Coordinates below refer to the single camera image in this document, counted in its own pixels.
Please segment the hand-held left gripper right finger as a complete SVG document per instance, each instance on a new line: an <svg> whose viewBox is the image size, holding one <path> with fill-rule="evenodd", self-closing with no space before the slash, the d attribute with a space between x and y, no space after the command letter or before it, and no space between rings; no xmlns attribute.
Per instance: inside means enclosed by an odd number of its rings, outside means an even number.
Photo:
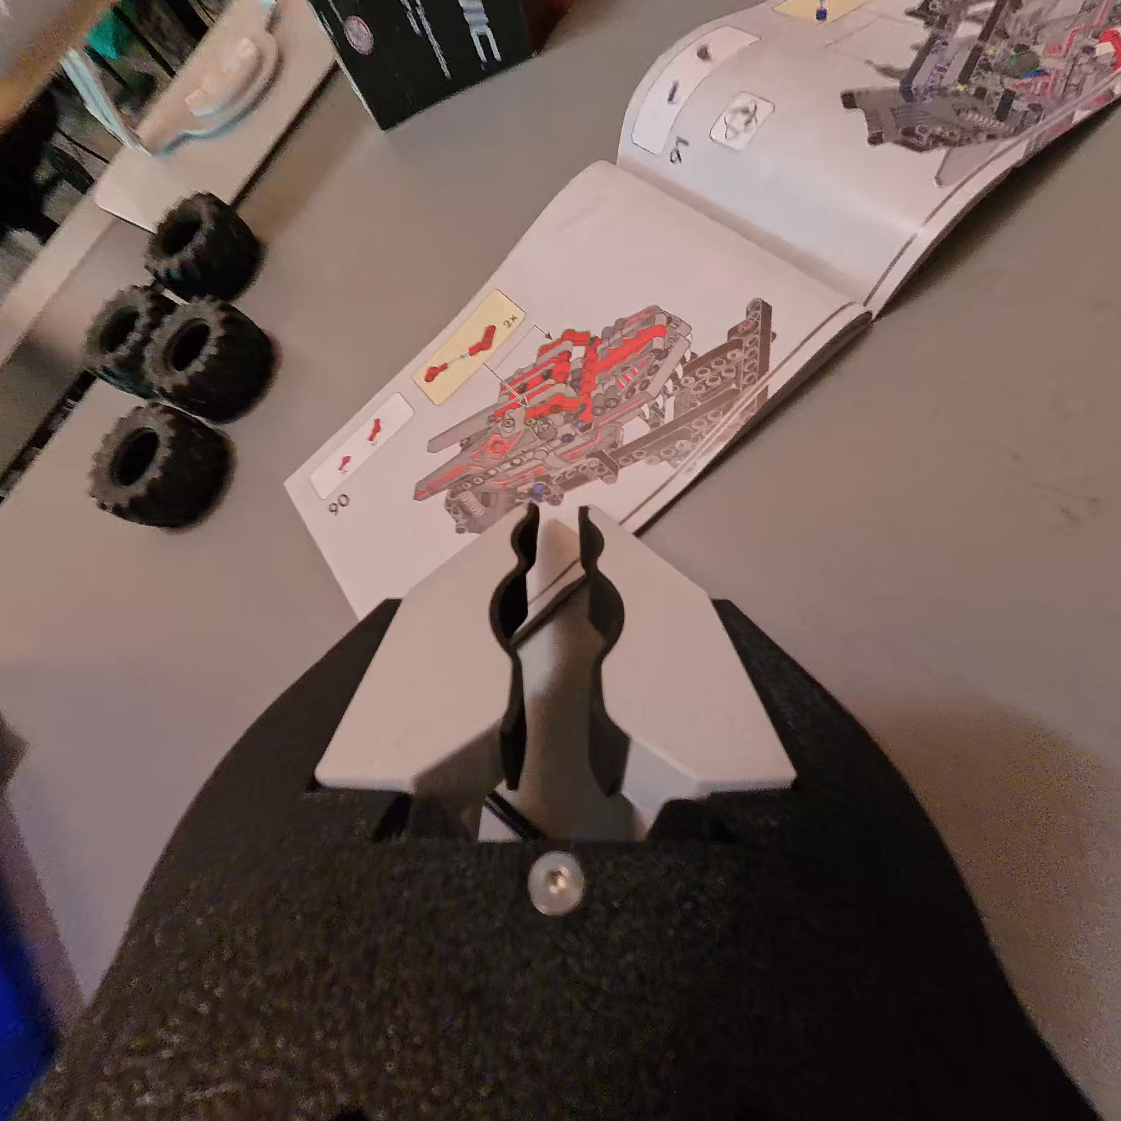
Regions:
<svg viewBox="0 0 1121 1121"><path fill-rule="evenodd" d="M612 521L579 510L592 661L592 777L639 836L668 804L787 790L795 770L715 602Z"/></svg>

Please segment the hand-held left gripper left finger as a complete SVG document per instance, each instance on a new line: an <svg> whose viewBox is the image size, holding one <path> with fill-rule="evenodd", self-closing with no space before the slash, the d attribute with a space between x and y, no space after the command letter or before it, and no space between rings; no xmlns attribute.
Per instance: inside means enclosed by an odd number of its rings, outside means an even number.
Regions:
<svg viewBox="0 0 1121 1121"><path fill-rule="evenodd" d="M539 507L503 515L400 601L313 770L323 790L406 794L451 813L516 792L527 754L523 666Z"/></svg>

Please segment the grey desk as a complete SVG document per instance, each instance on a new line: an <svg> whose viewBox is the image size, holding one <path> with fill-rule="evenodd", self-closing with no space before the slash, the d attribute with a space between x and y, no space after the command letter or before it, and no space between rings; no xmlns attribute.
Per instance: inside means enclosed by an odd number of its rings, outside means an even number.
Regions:
<svg viewBox="0 0 1121 1121"><path fill-rule="evenodd" d="M97 383L2 503L2 884L60 1019L220 757L353 625L284 483L438 334L631 92L736 3L583 3L383 135L344 78L245 198L281 369L163 534L88 497ZM1118 1119L1118 108L1009 176L877 325L646 533L871 733L1018 996Z"/></svg>

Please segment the black toy tire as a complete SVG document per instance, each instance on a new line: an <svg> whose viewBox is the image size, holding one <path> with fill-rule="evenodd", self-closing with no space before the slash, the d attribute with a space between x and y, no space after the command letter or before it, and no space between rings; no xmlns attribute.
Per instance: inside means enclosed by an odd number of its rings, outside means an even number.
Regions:
<svg viewBox="0 0 1121 1121"><path fill-rule="evenodd" d="M104 513L179 530L204 519L228 482L232 446L223 433L171 405L121 415L96 449L88 495Z"/></svg>
<svg viewBox="0 0 1121 1121"><path fill-rule="evenodd" d="M87 370L129 395L157 399L159 393L145 375L145 349L175 307L177 303L156 287L133 285L119 290L87 330Z"/></svg>
<svg viewBox="0 0 1121 1121"><path fill-rule="evenodd" d="M269 335L232 303L177 303L144 349L143 373L157 398L225 425L249 411L276 365Z"/></svg>
<svg viewBox="0 0 1121 1121"><path fill-rule="evenodd" d="M152 282L183 301L233 301L255 279L261 245L229 204L208 191L191 194L159 222L144 267Z"/></svg>

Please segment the toy instruction booklet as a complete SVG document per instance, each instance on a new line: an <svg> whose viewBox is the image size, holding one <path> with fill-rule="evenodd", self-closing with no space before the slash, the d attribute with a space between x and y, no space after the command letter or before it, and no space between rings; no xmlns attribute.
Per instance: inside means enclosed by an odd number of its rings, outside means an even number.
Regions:
<svg viewBox="0 0 1121 1121"><path fill-rule="evenodd" d="M615 160L285 490L357 618L540 517L638 531L867 329L1013 168L1118 102L1118 3L759 3L676 42Z"/></svg>

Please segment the dark toy truck box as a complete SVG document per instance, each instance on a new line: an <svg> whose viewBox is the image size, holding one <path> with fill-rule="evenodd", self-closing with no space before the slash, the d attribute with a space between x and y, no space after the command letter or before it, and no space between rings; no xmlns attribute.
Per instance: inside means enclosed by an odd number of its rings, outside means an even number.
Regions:
<svg viewBox="0 0 1121 1121"><path fill-rule="evenodd" d="M340 70L383 131L532 59L550 3L311 2Z"/></svg>

